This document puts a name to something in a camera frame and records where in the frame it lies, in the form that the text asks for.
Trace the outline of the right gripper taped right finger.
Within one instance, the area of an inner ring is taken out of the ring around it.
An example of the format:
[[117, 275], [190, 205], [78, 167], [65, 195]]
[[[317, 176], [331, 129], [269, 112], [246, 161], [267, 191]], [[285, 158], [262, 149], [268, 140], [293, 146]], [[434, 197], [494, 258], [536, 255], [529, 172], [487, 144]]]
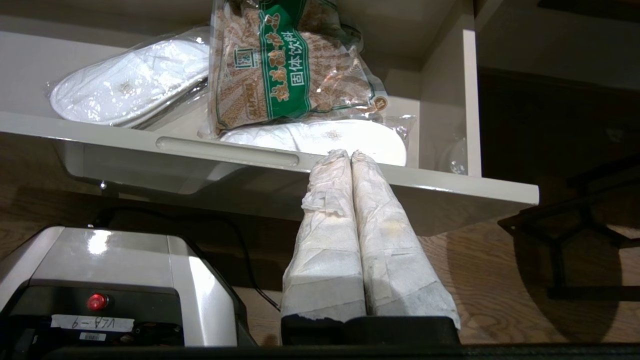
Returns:
[[377, 162], [357, 150], [350, 166], [368, 314], [446, 317], [461, 328], [453, 297]]

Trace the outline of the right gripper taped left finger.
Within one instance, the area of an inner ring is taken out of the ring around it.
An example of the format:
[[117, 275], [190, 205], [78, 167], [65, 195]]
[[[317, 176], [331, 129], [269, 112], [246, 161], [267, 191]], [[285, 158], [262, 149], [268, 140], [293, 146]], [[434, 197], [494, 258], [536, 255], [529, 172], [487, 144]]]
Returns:
[[332, 150], [310, 171], [294, 253], [282, 278], [281, 317], [346, 322], [366, 315], [351, 159]]

